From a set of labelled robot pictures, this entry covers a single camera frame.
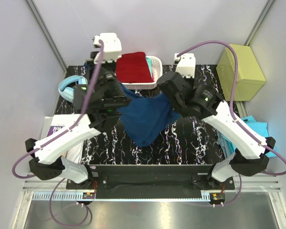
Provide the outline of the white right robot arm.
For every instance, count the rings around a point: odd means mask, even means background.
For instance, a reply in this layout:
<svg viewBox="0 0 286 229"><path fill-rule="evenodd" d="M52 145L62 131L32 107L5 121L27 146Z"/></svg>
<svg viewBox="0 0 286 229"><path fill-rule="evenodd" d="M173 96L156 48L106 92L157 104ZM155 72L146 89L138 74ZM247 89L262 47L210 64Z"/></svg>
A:
<svg viewBox="0 0 286 229"><path fill-rule="evenodd" d="M266 146L273 148L274 138L257 134L231 113L228 103L216 90L207 85L194 88L177 72L164 74L157 85L169 98L175 112L211 125L236 146L229 158L216 163L209 172L207 184L210 188L218 189L237 174L251 177L266 170L269 163Z"/></svg>

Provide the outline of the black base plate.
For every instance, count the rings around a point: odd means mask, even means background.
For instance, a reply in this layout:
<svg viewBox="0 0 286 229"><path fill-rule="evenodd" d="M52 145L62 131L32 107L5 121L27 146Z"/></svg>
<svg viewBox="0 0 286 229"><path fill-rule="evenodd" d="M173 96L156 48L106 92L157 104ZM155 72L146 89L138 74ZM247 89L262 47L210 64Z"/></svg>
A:
<svg viewBox="0 0 286 229"><path fill-rule="evenodd" d="M91 189L93 181L98 190L114 187L164 187L183 186L198 190L235 188L231 176L224 182L211 177L212 165L99 165L89 167L92 178L81 184L68 180L67 189Z"/></svg>

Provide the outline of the light blue headphones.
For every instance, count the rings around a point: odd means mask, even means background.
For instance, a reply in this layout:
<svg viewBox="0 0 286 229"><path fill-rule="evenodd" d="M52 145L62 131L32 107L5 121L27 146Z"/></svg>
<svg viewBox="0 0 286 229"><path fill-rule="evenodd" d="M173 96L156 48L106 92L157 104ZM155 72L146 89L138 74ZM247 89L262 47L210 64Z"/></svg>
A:
<svg viewBox="0 0 286 229"><path fill-rule="evenodd" d="M59 94L63 99L70 103L73 103L74 100L74 89L69 87L69 85L73 83L87 85L88 80L84 76L73 75L61 81L58 87Z"/></svg>

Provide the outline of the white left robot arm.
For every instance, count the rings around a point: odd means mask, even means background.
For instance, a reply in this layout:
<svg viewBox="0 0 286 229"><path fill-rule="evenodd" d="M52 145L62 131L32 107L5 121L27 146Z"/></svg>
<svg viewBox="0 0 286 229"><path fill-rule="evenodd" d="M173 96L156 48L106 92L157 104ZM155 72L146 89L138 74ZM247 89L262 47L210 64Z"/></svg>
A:
<svg viewBox="0 0 286 229"><path fill-rule="evenodd" d="M87 62L89 83L74 87L73 105L80 113L78 118L42 140L26 141L26 148L33 155L30 171L39 179L62 177L84 189L93 185L89 167L68 160L63 153L114 127L122 115L120 108L131 102L115 76L115 61L101 60L102 57L103 52L92 53Z"/></svg>

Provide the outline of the navy blue t shirt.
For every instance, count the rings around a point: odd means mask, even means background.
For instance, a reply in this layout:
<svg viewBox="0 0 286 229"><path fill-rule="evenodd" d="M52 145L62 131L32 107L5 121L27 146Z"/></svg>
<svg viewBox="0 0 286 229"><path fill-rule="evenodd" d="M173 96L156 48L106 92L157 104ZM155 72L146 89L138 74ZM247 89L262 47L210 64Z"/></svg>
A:
<svg viewBox="0 0 286 229"><path fill-rule="evenodd" d="M135 94L124 85L122 89L131 102L118 109L122 113L120 120L126 134L139 147L149 146L161 131L180 117L163 93L149 98Z"/></svg>

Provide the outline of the Roald Dahl book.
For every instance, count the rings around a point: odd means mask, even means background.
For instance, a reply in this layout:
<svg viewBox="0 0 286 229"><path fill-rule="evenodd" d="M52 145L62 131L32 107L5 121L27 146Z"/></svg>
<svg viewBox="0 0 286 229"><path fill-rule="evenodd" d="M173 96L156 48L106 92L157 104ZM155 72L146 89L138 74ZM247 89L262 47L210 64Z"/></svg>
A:
<svg viewBox="0 0 286 229"><path fill-rule="evenodd" d="M46 137L49 137L50 139L52 139L58 136L59 134L61 134L62 132L64 132L66 129L67 128L62 125L52 125L50 126Z"/></svg>

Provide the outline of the yellow-green box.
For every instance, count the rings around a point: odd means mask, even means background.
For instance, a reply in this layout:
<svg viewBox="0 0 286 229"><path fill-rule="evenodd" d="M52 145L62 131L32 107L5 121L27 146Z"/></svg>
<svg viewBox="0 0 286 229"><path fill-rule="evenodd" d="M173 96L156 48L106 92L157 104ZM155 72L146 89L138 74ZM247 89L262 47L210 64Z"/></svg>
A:
<svg viewBox="0 0 286 229"><path fill-rule="evenodd" d="M231 44L238 59L238 73L234 101L250 101L266 83L262 70L251 47ZM226 101L230 100L235 73L232 52L225 48L216 67L218 78Z"/></svg>

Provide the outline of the cyan t shirt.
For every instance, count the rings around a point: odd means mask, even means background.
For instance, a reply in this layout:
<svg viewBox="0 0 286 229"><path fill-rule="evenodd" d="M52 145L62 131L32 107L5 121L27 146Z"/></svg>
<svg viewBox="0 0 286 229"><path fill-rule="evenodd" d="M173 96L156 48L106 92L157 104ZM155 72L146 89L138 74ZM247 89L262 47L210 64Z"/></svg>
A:
<svg viewBox="0 0 286 229"><path fill-rule="evenodd" d="M269 137L266 122L258 122L252 116L241 118L253 131L263 137Z"/></svg>

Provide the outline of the folded red t shirt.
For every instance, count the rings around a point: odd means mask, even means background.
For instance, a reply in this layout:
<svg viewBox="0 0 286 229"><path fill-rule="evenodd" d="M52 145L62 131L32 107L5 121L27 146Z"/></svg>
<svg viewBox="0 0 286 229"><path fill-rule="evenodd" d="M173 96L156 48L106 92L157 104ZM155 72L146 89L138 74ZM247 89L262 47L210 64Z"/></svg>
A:
<svg viewBox="0 0 286 229"><path fill-rule="evenodd" d="M115 72L121 83L153 83L144 52L123 54L117 59Z"/></svg>

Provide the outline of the grey-blue t shirt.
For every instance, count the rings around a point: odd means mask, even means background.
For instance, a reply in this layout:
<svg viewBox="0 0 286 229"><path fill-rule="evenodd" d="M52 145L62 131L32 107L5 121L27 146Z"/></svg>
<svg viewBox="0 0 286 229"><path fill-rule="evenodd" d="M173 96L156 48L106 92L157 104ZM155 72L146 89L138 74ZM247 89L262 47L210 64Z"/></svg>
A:
<svg viewBox="0 0 286 229"><path fill-rule="evenodd" d="M221 147L225 158L229 158L235 152L236 146L221 132L217 131L217 136L217 144Z"/></svg>

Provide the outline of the folded teal t shirt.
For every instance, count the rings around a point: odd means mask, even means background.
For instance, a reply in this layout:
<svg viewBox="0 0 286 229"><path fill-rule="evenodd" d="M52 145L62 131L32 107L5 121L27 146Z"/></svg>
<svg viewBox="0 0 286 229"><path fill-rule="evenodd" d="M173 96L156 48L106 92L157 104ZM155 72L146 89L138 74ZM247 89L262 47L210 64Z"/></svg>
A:
<svg viewBox="0 0 286 229"><path fill-rule="evenodd" d="M146 62L147 62L147 65L148 65L148 69L149 69L149 72L150 72L150 75L151 75L151 78L153 79L153 65L152 65L152 59L149 58L149 57L145 57L146 59Z"/></svg>

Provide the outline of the white plastic basket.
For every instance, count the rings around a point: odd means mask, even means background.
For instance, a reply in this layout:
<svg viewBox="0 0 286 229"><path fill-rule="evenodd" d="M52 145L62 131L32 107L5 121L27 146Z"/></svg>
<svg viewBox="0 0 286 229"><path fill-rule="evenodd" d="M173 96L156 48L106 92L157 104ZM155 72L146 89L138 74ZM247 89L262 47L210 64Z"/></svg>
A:
<svg viewBox="0 0 286 229"><path fill-rule="evenodd" d="M125 88L128 90L151 90L154 89L157 86L157 80L162 76L163 74L163 66L162 61L156 57L147 55L147 57L152 59L152 65L153 65L153 82L151 83L122 83Z"/></svg>

